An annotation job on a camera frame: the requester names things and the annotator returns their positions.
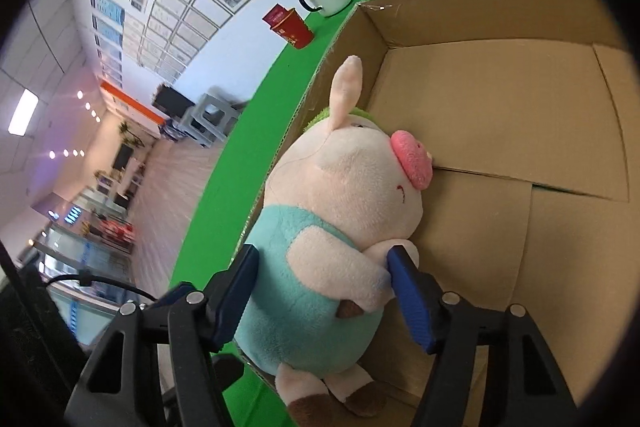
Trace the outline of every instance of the pig's arm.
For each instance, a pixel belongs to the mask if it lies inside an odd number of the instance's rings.
[[[385,267],[320,227],[307,227],[298,234],[287,251],[287,262],[310,290],[353,301],[366,312],[379,310],[393,296]]]
[[[386,241],[380,241],[362,253],[374,263],[386,269],[386,254],[391,250],[391,247],[395,247],[396,245],[402,245],[404,247],[406,253],[409,254],[409,257],[411,257],[411,260],[417,267],[419,261],[418,249],[415,248],[415,245],[408,239],[387,239]]]

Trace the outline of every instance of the cardboard box wall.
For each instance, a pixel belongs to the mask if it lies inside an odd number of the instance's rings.
[[[580,401],[615,349],[640,282],[640,90],[604,6],[360,4],[319,65],[280,153],[328,105],[348,55],[364,65],[358,106],[433,154],[412,237],[420,269],[475,305],[525,305]],[[433,358],[413,343],[395,302],[361,363],[389,405],[377,419],[337,407],[338,425],[408,426]],[[468,426],[478,423],[485,363],[479,349]]]

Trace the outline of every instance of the stuffed animal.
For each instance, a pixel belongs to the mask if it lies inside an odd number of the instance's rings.
[[[355,105],[362,63],[335,73],[329,109],[268,176],[247,243],[260,252],[257,280],[236,343],[265,373],[300,427],[333,424],[333,394],[358,416],[385,396],[357,362],[394,297],[386,253],[422,217],[431,156],[410,133],[387,136]]]

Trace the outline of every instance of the floor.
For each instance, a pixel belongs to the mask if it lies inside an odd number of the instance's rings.
[[[158,140],[146,160],[142,186],[129,210],[136,230],[132,270],[137,286],[160,296],[223,145]]]

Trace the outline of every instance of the pig ear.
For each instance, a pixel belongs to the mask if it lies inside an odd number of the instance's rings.
[[[348,57],[335,72],[329,95],[329,129],[338,129],[356,107],[362,91],[362,61]]]

